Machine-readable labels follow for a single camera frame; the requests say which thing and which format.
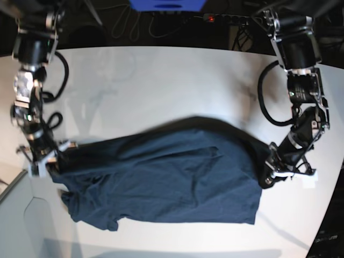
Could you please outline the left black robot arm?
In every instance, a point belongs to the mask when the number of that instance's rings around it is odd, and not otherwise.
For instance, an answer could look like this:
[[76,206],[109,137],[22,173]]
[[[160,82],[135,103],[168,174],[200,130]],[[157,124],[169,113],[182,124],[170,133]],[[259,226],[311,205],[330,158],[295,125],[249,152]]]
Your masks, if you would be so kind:
[[[314,35],[313,18],[290,11],[282,3],[269,4],[262,13],[267,24],[267,35],[277,60],[267,65],[257,83],[257,96],[265,118],[275,126],[289,126],[290,131],[280,145],[272,142],[270,154],[258,182],[261,188],[295,175],[312,176],[313,169],[306,153],[330,128],[329,107],[324,94],[320,69],[321,55]],[[268,113],[263,99],[263,80],[276,66],[287,75],[287,90],[292,104],[292,117],[276,121]]]

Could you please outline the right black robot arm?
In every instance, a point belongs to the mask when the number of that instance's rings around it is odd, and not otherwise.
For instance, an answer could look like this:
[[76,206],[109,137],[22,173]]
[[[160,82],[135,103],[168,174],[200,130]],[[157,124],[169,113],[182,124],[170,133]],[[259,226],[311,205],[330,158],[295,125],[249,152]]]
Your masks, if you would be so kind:
[[[66,1],[1,1],[1,13],[13,18],[18,28],[12,58],[20,67],[13,78],[15,101],[10,117],[28,142],[28,146],[19,146],[16,151],[26,157],[31,177],[57,171],[57,162],[71,145],[69,140],[54,139],[53,131],[63,121],[60,112],[44,119],[44,105],[61,97],[69,78],[67,61],[56,50],[65,10]],[[64,68],[56,94],[44,90],[46,66],[53,57],[60,59]]]

